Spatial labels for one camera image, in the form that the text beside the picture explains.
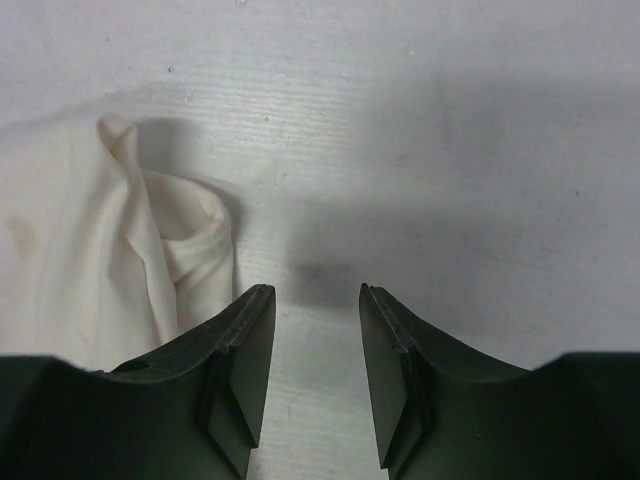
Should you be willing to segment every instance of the white surface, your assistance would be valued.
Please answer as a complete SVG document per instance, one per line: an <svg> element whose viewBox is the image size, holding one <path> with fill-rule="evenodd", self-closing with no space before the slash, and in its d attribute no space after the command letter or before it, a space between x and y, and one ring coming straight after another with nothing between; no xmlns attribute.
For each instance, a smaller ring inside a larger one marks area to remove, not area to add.
<svg viewBox="0 0 640 480"><path fill-rule="evenodd" d="M383 478L362 281L519 365L640 346L637 2L3 0L1 18L4 123L118 110L150 119L147 165L220 180L241 287L278 288L252 478Z"/></svg>

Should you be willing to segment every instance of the white wooden surface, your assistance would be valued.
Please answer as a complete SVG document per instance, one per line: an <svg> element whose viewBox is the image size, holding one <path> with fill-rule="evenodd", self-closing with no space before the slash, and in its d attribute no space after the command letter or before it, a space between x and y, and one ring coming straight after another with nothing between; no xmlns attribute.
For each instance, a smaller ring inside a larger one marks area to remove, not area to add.
<svg viewBox="0 0 640 480"><path fill-rule="evenodd" d="M534 366L640 348L640 4L1 0L2 125L115 110L278 288L250 478L378 471L356 303Z"/></svg>

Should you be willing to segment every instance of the dark green plastic part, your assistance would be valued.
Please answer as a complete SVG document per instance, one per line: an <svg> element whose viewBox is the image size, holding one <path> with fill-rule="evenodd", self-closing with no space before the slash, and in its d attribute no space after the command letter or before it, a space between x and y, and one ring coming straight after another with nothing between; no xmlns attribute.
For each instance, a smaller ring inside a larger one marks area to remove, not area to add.
<svg viewBox="0 0 640 480"><path fill-rule="evenodd" d="M366 285L360 319L391 479L640 478L639 354L568 354L529 372Z"/></svg>
<svg viewBox="0 0 640 480"><path fill-rule="evenodd" d="M274 289L258 285L111 373L0 358L0 478L244 478L274 328Z"/></svg>

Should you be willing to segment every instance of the black plastic piece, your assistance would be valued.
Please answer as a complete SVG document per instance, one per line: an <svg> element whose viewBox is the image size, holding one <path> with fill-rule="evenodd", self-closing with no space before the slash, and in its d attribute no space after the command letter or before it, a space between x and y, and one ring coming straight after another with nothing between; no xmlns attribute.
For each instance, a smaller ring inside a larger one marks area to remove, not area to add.
<svg viewBox="0 0 640 480"><path fill-rule="evenodd" d="M111 373L0 358L0 478L236 479L258 446L275 291Z"/></svg>
<svg viewBox="0 0 640 480"><path fill-rule="evenodd" d="M391 479L640 478L640 355L564 355L532 372L363 285L378 453Z"/></svg>

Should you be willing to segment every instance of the white cloth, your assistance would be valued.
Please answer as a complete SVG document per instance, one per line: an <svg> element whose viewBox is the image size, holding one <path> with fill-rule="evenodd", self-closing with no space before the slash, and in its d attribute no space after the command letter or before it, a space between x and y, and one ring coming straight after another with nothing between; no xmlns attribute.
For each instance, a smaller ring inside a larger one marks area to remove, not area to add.
<svg viewBox="0 0 640 480"><path fill-rule="evenodd" d="M59 122L0 148L0 353L109 370L231 301L228 213L143 172L133 124Z"/></svg>

